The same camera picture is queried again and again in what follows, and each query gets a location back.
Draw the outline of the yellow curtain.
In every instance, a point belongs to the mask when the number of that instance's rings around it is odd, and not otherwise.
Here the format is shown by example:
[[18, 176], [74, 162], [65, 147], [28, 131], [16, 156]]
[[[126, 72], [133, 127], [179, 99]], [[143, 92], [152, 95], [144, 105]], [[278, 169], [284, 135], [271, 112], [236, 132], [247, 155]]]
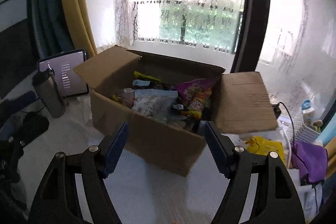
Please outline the yellow curtain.
[[89, 57], [97, 55], [85, 0], [62, 0], [66, 23], [74, 47], [87, 51]]

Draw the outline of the black window frame post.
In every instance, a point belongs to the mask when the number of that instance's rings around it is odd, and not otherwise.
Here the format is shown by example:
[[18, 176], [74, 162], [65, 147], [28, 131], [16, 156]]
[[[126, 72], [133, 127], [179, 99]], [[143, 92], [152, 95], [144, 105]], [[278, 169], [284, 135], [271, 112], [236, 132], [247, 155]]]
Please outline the black window frame post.
[[270, 0], [245, 0], [232, 73], [253, 72], [258, 64], [269, 18]]

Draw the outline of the teal curtain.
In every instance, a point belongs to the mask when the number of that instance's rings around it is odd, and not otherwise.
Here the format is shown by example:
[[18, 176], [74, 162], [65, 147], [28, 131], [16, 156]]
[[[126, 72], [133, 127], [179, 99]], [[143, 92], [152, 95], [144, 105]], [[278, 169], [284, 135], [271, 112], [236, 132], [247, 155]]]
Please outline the teal curtain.
[[41, 59], [75, 49], [62, 0], [27, 0], [27, 20], [30, 39]]

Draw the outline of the tablet with dark screen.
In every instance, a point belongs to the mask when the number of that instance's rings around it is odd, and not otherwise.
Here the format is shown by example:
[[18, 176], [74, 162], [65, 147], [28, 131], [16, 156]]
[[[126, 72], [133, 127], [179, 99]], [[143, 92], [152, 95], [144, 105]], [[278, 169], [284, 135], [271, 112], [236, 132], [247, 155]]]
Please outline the tablet with dark screen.
[[38, 71], [51, 69], [58, 90], [63, 97], [77, 97], [89, 93], [88, 85], [78, 76], [74, 68], [87, 60], [84, 49], [62, 52], [38, 61]]

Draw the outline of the purple cloth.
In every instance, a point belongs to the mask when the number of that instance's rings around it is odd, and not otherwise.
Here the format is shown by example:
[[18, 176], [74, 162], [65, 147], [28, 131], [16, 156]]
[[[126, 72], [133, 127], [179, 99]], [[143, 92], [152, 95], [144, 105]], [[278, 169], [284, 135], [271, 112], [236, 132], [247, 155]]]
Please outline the purple cloth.
[[327, 150], [305, 142], [294, 142], [291, 147], [291, 162], [299, 170], [303, 185], [315, 185], [323, 182], [327, 173]]

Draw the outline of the white blue printed snack bag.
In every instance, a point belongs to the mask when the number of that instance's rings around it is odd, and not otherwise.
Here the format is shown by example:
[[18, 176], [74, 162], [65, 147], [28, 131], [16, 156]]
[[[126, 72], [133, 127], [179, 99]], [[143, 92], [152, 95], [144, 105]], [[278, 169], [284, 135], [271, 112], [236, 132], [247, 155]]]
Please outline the white blue printed snack bag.
[[138, 114], [167, 123], [170, 109], [178, 98], [176, 90], [137, 89], [131, 108]]

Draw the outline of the black yellow snack bag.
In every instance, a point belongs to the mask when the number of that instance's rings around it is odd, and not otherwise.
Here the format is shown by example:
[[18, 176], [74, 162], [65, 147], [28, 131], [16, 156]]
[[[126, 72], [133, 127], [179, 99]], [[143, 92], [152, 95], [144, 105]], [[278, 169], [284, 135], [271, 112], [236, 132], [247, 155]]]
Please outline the black yellow snack bag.
[[134, 71], [132, 86], [135, 89], [159, 89], [170, 90], [171, 85], [165, 84], [161, 79]]

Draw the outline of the yellow wet wipes pack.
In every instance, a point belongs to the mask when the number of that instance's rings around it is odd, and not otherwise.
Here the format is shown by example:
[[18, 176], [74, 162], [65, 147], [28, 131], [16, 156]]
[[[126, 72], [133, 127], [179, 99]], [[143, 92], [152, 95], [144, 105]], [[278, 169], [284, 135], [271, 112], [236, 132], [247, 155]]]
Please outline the yellow wet wipes pack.
[[284, 147], [280, 141], [272, 141], [261, 136], [253, 136], [245, 143], [248, 152], [266, 156], [273, 151], [276, 152], [282, 162], [285, 163]]

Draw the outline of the purple snack bag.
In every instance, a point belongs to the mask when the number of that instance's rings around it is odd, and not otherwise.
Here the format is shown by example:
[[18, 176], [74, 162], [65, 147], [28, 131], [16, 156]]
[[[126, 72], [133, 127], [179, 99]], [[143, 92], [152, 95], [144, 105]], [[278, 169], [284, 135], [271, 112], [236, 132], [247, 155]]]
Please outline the purple snack bag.
[[179, 83], [174, 86], [179, 93], [183, 105], [186, 107], [186, 115], [195, 119], [201, 119], [206, 100], [212, 94], [212, 88], [219, 78], [196, 79]]

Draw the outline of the brown cardboard box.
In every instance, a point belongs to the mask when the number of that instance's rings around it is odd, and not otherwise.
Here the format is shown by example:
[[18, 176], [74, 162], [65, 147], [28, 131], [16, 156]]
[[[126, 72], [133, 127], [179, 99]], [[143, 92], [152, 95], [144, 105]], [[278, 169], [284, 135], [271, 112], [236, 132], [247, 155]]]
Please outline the brown cardboard box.
[[91, 88], [93, 126], [111, 135], [121, 122], [129, 125], [128, 151], [172, 173], [186, 176], [205, 147], [197, 134], [172, 126], [167, 116], [147, 117], [113, 100], [131, 86], [134, 73], [154, 76], [169, 85], [216, 79], [210, 120], [228, 134], [269, 131], [277, 121], [258, 72], [226, 73], [219, 66], [114, 46], [78, 65], [75, 72]]

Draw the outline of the black power adapter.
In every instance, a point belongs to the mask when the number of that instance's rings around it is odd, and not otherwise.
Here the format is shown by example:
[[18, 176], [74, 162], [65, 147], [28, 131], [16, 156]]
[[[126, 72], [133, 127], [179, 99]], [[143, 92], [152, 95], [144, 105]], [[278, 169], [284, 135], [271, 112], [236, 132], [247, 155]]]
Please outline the black power adapter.
[[279, 104], [272, 104], [272, 108], [276, 119], [278, 119], [279, 116], [281, 115], [281, 109]]

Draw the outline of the pink white snack bag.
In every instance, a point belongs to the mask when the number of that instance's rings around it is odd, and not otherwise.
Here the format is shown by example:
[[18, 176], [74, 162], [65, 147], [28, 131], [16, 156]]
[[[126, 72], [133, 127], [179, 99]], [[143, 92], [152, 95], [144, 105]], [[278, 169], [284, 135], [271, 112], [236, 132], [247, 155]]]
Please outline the pink white snack bag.
[[135, 101], [135, 92], [131, 88], [124, 88], [112, 95], [112, 100], [128, 108], [132, 108]]

